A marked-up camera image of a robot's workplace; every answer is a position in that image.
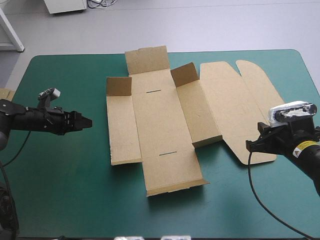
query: yellow label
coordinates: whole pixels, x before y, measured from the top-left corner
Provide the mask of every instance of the yellow label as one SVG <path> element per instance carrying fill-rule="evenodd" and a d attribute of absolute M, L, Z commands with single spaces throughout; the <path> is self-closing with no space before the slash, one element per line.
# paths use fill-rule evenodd
<path fill-rule="evenodd" d="M 296 147 L 298 149 L 300 149 L 301 151 L 303 151 L 304 149 L 306 149 L 307 147 L 312 146 L 312 145 L 318 145 L 318 143 L 315 141 L 303 141 L 302 143 L 300 143 Z"/>
<path fill-rule="evenodd" d="M 299 157 L 299 155 L 301 154 L 301 152 L 306 149 L 309 146 L 312 145 L 318 145 L 317 142 L 315 141 L 303 141 L 302 143 L 300 143 L 298 146 L 296 146 L 296 148 L 293 150 L 293 156 L 295 156 L 296 158 Z"/>

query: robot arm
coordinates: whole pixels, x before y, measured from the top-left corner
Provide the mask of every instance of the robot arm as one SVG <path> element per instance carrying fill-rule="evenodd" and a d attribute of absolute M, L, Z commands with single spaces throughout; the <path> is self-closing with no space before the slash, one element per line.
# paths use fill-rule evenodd
<path fill-rule="evenodd" d="M 295 101 L 270 109 L 270 125 L 258 122 L 260 137 L 246 141 L 249 152 L 284 155 L 308 177 L 320 196 L 320 127 L 314 125 L 316 105 Z"/>
<path fill-rule="evenodd" d="M 92 127 L 92 121 L 77 111 L 66 112 L 61 107 L 50 108 L 50 102 L 59 96 L 60 92 L 55 88 L 41 92 L 37 108 L 0 99 L 0 150 L 7 146 L 10 130 L 64 135 Z"/>

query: gray floor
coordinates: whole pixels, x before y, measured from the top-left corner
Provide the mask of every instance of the gray floor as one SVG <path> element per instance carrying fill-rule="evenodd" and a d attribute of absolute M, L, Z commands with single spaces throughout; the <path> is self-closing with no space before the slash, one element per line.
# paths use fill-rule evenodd
<path fill-rule="evenodd" d="M 0 51 L 0 88 L 5 88 L 20 53 L 16 51 Z"/>
<path fill-rule="evenodd" d="M 4 12 L 25 46 L 12 72 L 0 71 L 4 79 L 9 73 L 6 87 L 13 90 L 37 55 L 159 45 L 169 52 L 295 49 L 320 89 L 316 0 L 118 0 L 106 10 L 62 15 L 50 15 L 43 0 L 11 0 Z"/>

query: green table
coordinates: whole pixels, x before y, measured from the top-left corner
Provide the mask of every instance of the green table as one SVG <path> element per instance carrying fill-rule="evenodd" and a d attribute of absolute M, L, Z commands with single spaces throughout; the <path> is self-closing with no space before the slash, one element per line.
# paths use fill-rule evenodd
<path fill-rule="evenodd" d="M 261 66 L 285 102 L 320 106 L 308 70 L 295 50 L 170 53 L 171 68 L 236 60 Z M 53 106 L 77 110 L 93 127 L 56 136 L 32 132 L 7 167 L 23 237 L 299 237 L 269 216 L 251 193 L 247 168 L 224 142 L 196 150 L 211 184 L 146 197 L 142 165 L 110 165 L 106 77 L 127 76 L 124 54 L 45 55 L 32 59 L 14 102 L 36 106 L 38 93 L 61 91 Z M 315 118 L 320 124 L 320 114 Z M 0 158 L 7 162 L 27 132 L 12 131 Z M 289 224 L 320 237 L 320 198 L 314 185 L 284 157 L 255 165 L 252 177 L 269 208 Z"/>

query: cardboard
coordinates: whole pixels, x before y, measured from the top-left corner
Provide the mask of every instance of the cardboard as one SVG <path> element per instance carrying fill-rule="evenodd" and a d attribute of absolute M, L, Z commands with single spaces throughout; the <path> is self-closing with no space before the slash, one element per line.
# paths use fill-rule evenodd
<path fill-rule="evenodd" d="M 129 51 L 125 58 L 131 95 L 128 78 L 107 79 L 111 164 L 142 162 L 147 196 L 208 184 L 194 146 L 222 137 L 194 65 L 170 71 L 165 46 Z M 137 134 L 125 134 L 128 129 Z"/>
<path fill-rule="evenodd" d="M 222 135 L 209 107 L 195 65 L 191 62 L 173 69 L 171 75 L 193 146 L 199 148 L 221 141 Z"/>
<path fill-rule="evenodd" d="M 111 165 L 140 163 L 131 77 L 108 77 L 106 96 Z"/>
<path fill-rule="evenodd" d="M 284 101 L 259 66 L 244 60 L 236 64 L 241 75 L 224 61 L 202 63 L 200 81 L 223 140 L 247 165 L 249 152 L 245 141 L 258 139 L 257 123 L 268 123 L 269 109 Z M 251 162 L 275 159 L 273 154 L 254 153 Z"/>
<path fill-rule="evenodd" d="M 9 101 L 12 101 L 12 99 L 14 98 L 15 95 L 15 91 L 12 91 L 10 89 L 7 88 L 0 88 L 0 99 L 6 99 Z"/>

